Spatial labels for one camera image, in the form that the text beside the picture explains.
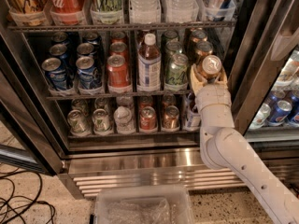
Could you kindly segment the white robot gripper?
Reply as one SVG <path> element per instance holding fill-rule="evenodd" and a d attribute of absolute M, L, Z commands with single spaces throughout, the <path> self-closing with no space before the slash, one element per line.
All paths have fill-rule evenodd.
<path fill-rule="evenodd" d="M 217 84 L 207 84 L 207 80 L 198 73 L 197 66 L 194 63 L 190 70 L 190 82 L 199 111 L 210 105 L 231 107 L 231 94 L 224 87 L 227 85 L 227 75 L 224 68 L 221 69 L 220 74 L 217 76 Z"/>

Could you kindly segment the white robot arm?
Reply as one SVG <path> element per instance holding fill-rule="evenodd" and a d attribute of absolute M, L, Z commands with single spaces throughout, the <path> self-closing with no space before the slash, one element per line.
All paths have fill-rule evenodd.
<path fill-rule="evenodd" d="M 204 164 L 210 169 L 233 171 L 275 224 L 299 224 L 299 199 L 235 129 L 226 83 L 207 83 L 195 66 L 190 71 L 190 82 L 201 117 L 200 154 Z"/>

